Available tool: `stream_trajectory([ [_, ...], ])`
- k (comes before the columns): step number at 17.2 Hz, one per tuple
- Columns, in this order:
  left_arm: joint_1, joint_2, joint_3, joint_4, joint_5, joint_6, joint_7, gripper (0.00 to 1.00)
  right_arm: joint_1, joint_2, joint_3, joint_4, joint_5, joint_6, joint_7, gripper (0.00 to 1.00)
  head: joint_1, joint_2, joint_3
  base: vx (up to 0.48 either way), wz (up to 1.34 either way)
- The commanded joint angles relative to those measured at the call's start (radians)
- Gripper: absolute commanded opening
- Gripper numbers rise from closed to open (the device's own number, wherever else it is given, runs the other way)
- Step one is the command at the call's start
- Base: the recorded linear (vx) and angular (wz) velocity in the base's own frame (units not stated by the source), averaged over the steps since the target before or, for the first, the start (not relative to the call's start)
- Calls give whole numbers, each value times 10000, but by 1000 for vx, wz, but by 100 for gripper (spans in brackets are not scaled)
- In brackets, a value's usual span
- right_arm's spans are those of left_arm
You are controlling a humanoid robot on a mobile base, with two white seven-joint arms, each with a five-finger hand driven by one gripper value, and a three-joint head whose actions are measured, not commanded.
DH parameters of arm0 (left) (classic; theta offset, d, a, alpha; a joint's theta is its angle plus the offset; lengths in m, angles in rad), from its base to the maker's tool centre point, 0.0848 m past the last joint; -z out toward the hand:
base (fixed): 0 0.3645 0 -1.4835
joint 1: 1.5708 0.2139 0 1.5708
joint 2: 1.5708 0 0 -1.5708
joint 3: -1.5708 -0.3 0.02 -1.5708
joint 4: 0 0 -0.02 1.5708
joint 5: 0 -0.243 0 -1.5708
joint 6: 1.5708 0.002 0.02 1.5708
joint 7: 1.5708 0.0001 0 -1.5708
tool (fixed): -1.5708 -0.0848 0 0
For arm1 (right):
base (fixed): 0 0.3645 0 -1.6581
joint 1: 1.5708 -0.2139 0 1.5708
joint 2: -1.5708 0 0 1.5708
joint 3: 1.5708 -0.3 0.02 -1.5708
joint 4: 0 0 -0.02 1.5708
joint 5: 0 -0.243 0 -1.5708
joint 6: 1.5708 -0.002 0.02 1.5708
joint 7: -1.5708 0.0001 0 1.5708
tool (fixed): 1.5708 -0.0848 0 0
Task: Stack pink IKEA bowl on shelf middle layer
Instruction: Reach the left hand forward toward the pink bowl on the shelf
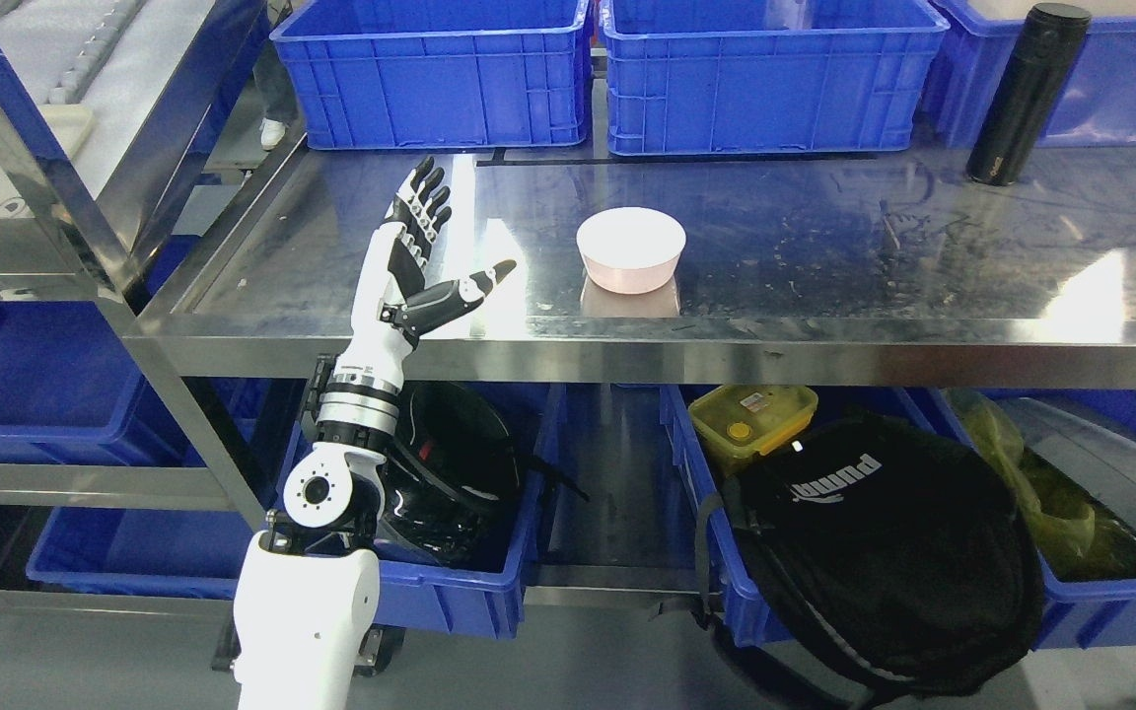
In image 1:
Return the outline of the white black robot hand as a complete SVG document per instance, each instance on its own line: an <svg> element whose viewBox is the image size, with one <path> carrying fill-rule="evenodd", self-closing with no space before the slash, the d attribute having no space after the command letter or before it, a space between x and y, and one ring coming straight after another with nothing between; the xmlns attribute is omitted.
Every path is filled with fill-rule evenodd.
<svg viewBox="0 0 1136 710"><path fill-rule="evenodd" d="M516 260L504 259L465 277L428 284L433 248L452 215L450 194L445 170L431 157L398 186L364 257L350 314L352 337L335 359L334 381L400 387L404 361L420 339L476 311L517 268Z"/></svg>

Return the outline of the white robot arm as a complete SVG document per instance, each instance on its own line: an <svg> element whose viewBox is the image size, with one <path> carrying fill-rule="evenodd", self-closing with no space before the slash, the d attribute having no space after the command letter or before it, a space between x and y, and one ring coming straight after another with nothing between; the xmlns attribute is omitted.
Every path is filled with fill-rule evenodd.
<svg viewBox="0 0 1136 710"><path fill-rule="evenodd" d="M281 490L287 531L257 532L234 601L241 709L342 709L382 593L370 538L404 386L400 358L342 352L310 453Z"/></svg>

